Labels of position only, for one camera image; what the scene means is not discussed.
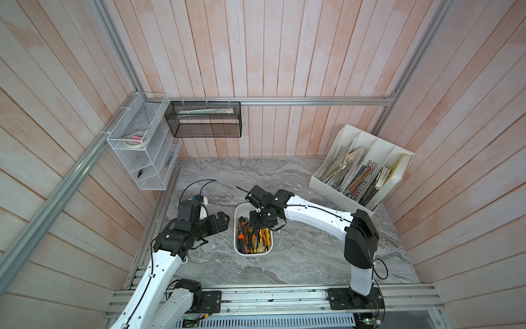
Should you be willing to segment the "white plastic storage box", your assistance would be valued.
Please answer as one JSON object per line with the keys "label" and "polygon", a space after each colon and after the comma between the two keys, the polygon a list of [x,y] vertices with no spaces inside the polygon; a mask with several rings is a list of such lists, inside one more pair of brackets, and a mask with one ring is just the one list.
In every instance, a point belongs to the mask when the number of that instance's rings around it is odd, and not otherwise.
{"label": "white plastic storage box", "polygon": [[249,225],[249,215],[254,210],[251,204],[245,203],[239,205],[234,213],[234,249],[242,256],[264,256],[274,246],[269,229],[254,229]]}

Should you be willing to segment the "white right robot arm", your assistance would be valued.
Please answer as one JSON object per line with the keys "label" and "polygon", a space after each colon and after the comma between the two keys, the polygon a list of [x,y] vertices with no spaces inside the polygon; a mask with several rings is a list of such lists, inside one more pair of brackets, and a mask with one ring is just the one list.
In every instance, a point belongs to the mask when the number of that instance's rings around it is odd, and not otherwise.
{"label": "white right robot arm", "polygon": [[332,289],[327,296],[341,303],[335,309],[370,306],[379,234],[367,212],[337,211],[283,189],[271,194],[258,185],[247,192],[245,199],[254,207],[249,213],[253,228],[280,230],[278,219],[282,219],[305,223],[343,241],[344,257],[351,266],[349,288]]}

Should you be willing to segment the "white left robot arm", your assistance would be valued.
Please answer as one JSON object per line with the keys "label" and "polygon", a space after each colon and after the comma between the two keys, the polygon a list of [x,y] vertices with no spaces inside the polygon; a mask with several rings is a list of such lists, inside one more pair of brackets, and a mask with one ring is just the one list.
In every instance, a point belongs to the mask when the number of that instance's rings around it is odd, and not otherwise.
{"label": "white left robot arm", "polygon": [[209,214],[204,198],[179,203],[178,215],[152,241],[146,272],[113,328],[173,328],[188,311],[204,310],[201,283],[181,279],[167,295],[175,272],[195,243],[207,244],[207,237],[226,231],[230,217],[224,212]]}

